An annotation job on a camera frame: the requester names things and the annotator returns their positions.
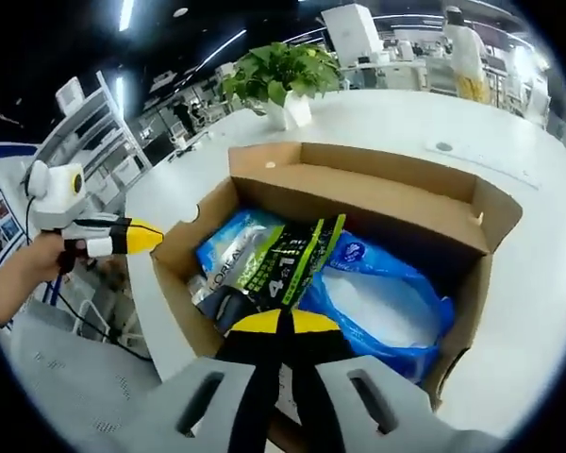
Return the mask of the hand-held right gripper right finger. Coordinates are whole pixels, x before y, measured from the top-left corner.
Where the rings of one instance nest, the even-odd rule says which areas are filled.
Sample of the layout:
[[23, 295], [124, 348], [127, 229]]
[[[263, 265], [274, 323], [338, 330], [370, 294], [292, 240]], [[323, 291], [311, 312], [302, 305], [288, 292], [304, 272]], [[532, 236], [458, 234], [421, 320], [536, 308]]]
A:
[[312, 452], [497, 452], [498, 438], [452, 428], [425, 391], [372, 356], [358, 356], [324, 315], [282, 318], [292, 394]]

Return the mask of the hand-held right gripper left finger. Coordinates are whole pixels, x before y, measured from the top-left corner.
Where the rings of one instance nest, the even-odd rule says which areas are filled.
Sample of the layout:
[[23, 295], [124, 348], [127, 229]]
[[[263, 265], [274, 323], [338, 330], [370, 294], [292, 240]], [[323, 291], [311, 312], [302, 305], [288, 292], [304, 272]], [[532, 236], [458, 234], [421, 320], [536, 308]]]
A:
[[138, 452], [262, 452], [279, 393], [281, 309], [237, 322], [148, 396], [136, 418]]

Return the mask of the person's left hand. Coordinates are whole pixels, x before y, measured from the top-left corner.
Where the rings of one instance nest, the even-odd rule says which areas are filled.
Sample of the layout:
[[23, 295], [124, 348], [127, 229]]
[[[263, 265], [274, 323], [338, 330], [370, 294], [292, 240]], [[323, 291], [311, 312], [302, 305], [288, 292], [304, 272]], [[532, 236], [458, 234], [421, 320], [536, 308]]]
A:
[[40, 233], [22, 252], [24, 276], [37, 283], [54, 280], [60, 273], [59, 258], [65, 240], [57, 233]]

